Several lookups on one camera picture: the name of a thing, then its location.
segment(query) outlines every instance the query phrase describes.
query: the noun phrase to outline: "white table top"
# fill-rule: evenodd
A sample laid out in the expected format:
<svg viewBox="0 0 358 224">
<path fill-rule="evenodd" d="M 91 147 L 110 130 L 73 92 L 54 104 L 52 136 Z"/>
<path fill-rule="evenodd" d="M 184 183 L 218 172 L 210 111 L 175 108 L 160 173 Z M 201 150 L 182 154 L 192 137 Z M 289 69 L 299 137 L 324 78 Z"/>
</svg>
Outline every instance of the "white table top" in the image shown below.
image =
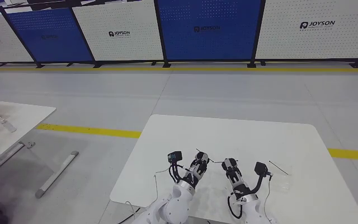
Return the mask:
<svg viewBox="0 0 358 224">
<path fill-rule="evenodd" d="M 0 101 L 0 116 L 17 128 L 15 132 L 10 133 L 4 126 L 0 125 L 0 156 L 7 153 L 25 134 L 35 128 L 55 112 L 55 110 L 56 108 L 48 106 Z"/>
<path fill-rule="evenodd" d="M 169 167 L 167 154 L 182 151 L 180 165 L 189 166 L 197 150 L 214 161 L 235 158 L 244 180 L 254 188 L 257 161 L 291 166 L 291 187 L 274 191 L 266 211 L 280 224 L 356 223 L 358 206 L 315 127 L 309 124 L 256 122 L 185 116 L 152 115 L 138 139 L 110 198 L 146 207 L 156 198 L 153 175 Z M 159 196 L 172 192 L 168 172 L 157 175 Z M 263 201 L 268 178 L 257 195 Z M 190 216 L 236 224 L 227 205 L 232 191 L 221 164 L 208 164 L 196 186 Z"/>
</svg>

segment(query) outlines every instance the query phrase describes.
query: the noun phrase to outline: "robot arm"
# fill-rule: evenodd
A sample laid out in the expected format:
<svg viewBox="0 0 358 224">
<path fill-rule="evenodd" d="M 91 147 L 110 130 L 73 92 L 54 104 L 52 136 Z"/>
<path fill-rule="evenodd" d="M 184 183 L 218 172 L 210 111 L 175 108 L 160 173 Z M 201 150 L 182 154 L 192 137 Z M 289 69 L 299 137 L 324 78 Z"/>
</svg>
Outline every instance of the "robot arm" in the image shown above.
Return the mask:
<svg viewBox="0 0 358 224">
<path fill-rule="evenodd" d="M 195 186 L 206 171 L 209 158 L 206 153 L 199 152 L 190 168 L 186 169 L 187 172 L 183 178 L 177 171 L 178 166 L 185 169 L 177 164 L 180 160 L 182 160 L 180 151 L 168 155 L 168 161 L 171 163 L 169 173 L 175 181 L 172 194 L 155 201 L 132 224 L 159 224 L 160 219 L 171 224 L 183 224 L 188 219 L 189 202 L 195 194 Z"/>
<path fill-rule="evenodd" d="M 240 215 L 236 216 L 230 205 L 230 196 L 228 197 L 228 206 L 232 215 L 240 219 L 242 213 L 246 216 L 246 224 L 274 224 L 276 221 L 273 218 L 268 219 L 264 214 L 259 210 L 261 201 L 256 195 L 257 191 L 260 189 L 262 179 L 266 175 L 270 176 L 270 180 L 273 176 L 267 169 L 267 166 L 263 163 L 257 162 L 255 166 L 255 172 L 259 176 L 257 185 L 254 189 L 250 189 L 246 182 L 242 178 L 242 174 L 237 167 L 236 160 L 233 158 L 226 158 L 222 163 L 223 169 L 226 171 L 226 176 L 230 180 L 230 183 L 233 187 L 233 194 L 236 196 L 236 204 L 240 205 Z"/>
</svg>

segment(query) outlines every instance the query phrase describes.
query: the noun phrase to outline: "small item on table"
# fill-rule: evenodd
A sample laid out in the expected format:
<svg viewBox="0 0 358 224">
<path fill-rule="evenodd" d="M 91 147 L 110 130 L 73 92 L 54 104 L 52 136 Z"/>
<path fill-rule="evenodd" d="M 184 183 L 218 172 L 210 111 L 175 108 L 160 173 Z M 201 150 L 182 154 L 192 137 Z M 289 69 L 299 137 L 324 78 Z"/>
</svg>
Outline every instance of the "small item on table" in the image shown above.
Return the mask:
<svg viewBox="0 0 358 224">
<path fill-rule="evenodd" d="M 11 133 L 16 131 L 16 128 L 12 126 L 12 124 L 8 120 L 3 119 L 1 116 L 0 124 L 2 124 Z"/>
</svg>

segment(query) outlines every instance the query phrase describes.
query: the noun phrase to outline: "yellow stripe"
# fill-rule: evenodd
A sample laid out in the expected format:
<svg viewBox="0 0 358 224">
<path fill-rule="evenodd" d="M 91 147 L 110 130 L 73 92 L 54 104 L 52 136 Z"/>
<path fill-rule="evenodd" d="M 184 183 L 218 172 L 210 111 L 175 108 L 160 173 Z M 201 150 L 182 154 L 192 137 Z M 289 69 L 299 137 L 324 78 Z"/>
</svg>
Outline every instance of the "yellow stripe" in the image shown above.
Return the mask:
<svg viewBox="0 0 358 224">
<path fill-rule="evenodd" d="M 82 134 L 99 134 L 102 136 L 117 136 L 124 138 L 139 138 L 141 132 L 133 132 L 130 130 L 114 130 L 103 128 L 88 128 L 88 127 L 76 127 L 67 125 L 55 125 L 55 124 L 40 124 L 37 129 L 41 130 L 55 130 L 58 132 L 75 132 Z"/>
<path fill-rule="evenodd" d="M 329 154 L 335 158 L 350 158 L 352 160 L 358 160 L 358 150 L 339 150 L 336 148 L 329 148 Z"/>
<path fill-rule="evenodd" d="M 116 136 L 124 138 L 139 138 L 141 134 L 141 132 L 135 132 L 130 130 L 89 128 L 56 124 L 40 124 L 39 126 L 37 126 L 37 129 L 55 130 L 57 132 L 75 132 L 81 134 L 98 134 L 102 136 Z M 339 150 L 336 148 L 329 148 L 328 151 L 331 156 L 335 158 L 348 158 L 352 160 L 358 160 L 358 150 Z"/>
<path fill-rule="evenodd" d="M 220 67 L 118 67 L 118 68 L 0 68 L 0 71 L 68 71 L 68 72 L 95 72 L 95 71 L 202 71 L 202 72 L 358 72 L 354 68 L 220 68 Z"/>
</svg>

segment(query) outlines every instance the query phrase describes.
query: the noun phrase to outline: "black cable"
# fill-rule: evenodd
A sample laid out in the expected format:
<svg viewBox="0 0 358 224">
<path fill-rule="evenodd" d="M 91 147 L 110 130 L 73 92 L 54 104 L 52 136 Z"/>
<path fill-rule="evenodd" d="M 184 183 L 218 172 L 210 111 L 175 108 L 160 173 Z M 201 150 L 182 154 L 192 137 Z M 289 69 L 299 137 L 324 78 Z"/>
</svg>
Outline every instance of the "black cable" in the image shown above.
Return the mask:
<svg viewBox="0 0 358 224">
<path fill-rule="evenodd" d="M 130 217 L 132 217 L 134 214 L 131 214 L 130 216 L 128 216 L 125 220 L 119 222 L 118 224 L 122 224 L 123 222 L 127 221 Z"/>
<path fill-rule="evenodd" d="M 173 165 L 173 175 L 174 175 L 175 179 L 177 180 L 176 183 L 179 183 L 179 181 L 180 181 L 182 178 L 179 176 L 177 164 L 174 164 L 174 165 Z"/>
<path fill-rule="evenodd" d="M 170 171 L 170 169 L 172 168 L 173 166 L 169 167 L 169 174 L 170 174 L 170 177 L 173 179 L 173 181 L 176 183 L 176 179 L 174 179 L 174 176 L 172 175 L 172 172 Z"/>
<path fill-rule="evenodd" d="M 180 168 L 182 168 L 182 169 L 184 169 L 184 170 L 186 170 L 186 171 L 188 171 L 188 172 L 191 172 L 190 170 L 188 170 L 187 168 L 184 168 L 184 167 L 181 166 L 181 165 L 178 165 L 178 164 L 177 164 L 177 166 L 179 166 Z"/>
<path fill-rule="evenodd" d="M 230 212 L 231 212 L 231 214 L 232 214 L 235 218 L 237 218 L 237 219 L 239 220 L 239 219 L 241 218 L 241 216 L 242 216 L 242 204 L 240 204 L 240 215 L 239 215 L 239 216 L 236 216 L 236 215 L 234 214 L 233 210 L 231 209 L 231 206 L 230 206 L 230 197 L 231 197 L 231 195 L 228 196 L 228 206 L 229 206 Z"/>
</svg>

